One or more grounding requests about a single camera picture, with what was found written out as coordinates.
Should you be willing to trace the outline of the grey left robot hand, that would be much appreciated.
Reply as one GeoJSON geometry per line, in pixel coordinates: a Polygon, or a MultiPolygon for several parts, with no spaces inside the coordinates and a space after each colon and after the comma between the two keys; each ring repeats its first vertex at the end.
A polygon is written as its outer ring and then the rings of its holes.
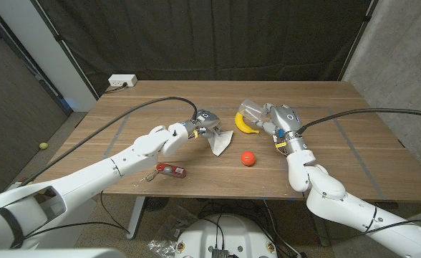
{"type": "Polygon", "coordinates": [[[183,122],[188,131],[188,138],[213,138],[220,134],[221,121],[217,115],[208,110],[198,110],[196,118],[183,122]]]}

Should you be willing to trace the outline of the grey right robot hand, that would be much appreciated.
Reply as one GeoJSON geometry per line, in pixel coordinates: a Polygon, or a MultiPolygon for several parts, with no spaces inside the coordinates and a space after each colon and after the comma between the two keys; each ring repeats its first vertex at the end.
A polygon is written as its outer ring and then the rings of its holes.
{"type": "Polygon", "coordinates": [[[287,105],[263,106],[263,115],[253,123],[269,135],[282,138],[295,138],[301,128],[301,122],[296,113],[287,105]]]}

